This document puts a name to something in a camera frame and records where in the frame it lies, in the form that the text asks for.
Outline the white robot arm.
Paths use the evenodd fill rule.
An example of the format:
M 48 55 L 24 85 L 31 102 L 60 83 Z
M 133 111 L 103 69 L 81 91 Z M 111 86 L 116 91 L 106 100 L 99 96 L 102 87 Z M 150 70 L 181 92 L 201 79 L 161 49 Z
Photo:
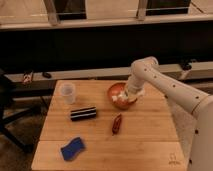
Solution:
M 197 119 L 187 171 L 213 171 L 213 95 L 168 77 L 157 70 L 155 57 L 135 60 L 126 83 L 133 98 L 150 83 Z

